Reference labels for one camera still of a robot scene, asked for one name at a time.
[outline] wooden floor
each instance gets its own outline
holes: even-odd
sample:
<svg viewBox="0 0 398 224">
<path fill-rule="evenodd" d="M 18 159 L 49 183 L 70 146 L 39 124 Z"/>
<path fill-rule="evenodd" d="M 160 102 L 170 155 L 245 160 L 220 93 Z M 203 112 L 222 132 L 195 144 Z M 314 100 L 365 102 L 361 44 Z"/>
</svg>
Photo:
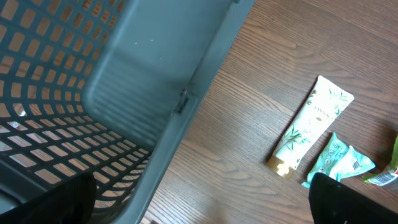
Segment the wooden floor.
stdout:
<svg viewBox="0 0 398 224">
<path fill-rule="evenodd" d="M 264 161 L 323 75 L 355 100 L 288 182 Z M 304 181 L 331 132 L 383 169 L 398 130 L 398 2 L 257 0 L 143 223 L 311 223 Z M 398 194 L 344 184 L 398 212 Z"/>
</svg>

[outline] gold cap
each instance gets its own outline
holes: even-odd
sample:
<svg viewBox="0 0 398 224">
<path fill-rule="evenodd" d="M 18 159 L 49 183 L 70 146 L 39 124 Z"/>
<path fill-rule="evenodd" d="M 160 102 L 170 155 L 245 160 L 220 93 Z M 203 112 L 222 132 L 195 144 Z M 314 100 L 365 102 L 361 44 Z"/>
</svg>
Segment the gold cap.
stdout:
<svg viewBox="0 0 398 224">
<path fill-rule="evenodd" d="M 291 168 L 291 166 L 285 164 L 283 160 L 276 156 L 272 156 L 266 163 L 266 166 L 285 180 L 289 180 L 294 172 L 294 169 Z"/>
</svg>

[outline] lattice pattern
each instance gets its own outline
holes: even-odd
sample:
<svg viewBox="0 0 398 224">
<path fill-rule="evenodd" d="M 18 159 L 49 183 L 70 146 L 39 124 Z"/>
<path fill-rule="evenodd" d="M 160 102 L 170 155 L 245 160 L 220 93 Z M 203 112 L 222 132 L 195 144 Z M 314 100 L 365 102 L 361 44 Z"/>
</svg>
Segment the lattice pattern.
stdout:
<svg viewBox="0 0 398 224">
<path fill-rule="evenodd" d="M 0 159 L 48 189 L 93 172 L 98 209 L 130 197 L 150 156 L 92 120 L 81 102 L 123 6 L 0 1 Z"/>
</svg>

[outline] laundry basket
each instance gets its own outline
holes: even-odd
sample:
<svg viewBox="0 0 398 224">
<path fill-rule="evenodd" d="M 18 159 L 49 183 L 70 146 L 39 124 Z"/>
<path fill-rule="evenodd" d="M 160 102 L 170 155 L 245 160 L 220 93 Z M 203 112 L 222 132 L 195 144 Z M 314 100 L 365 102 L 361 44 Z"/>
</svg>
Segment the laundry basket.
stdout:
<svg viewBox="0 0 398 224">
<path fill-rule="evenodd" d="M 93 222 L 140 222 L 252 4 L 0 1 L 0 189 L 92 172 Z"/>
</svg>

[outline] teal packet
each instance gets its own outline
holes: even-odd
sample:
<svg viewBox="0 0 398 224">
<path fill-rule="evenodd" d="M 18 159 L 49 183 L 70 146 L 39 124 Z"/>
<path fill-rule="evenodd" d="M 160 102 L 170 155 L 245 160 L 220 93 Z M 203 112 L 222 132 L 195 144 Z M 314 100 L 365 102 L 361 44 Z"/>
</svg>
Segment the teal packet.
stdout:
<svg viewBox="0 0 398 224">
<path fill-rule="evenodd" d="M 309 188 L 317 172 L 324 173 L 340 182 L 343 178 L 363 174 L 374 167 L 374 163 L 368 157 L 355 151 L 353 146 L 340 141 L 336 133 L 333 133 L 328 145 L 308 174 L 307 181 L 302 185 Z"/>
</svg>

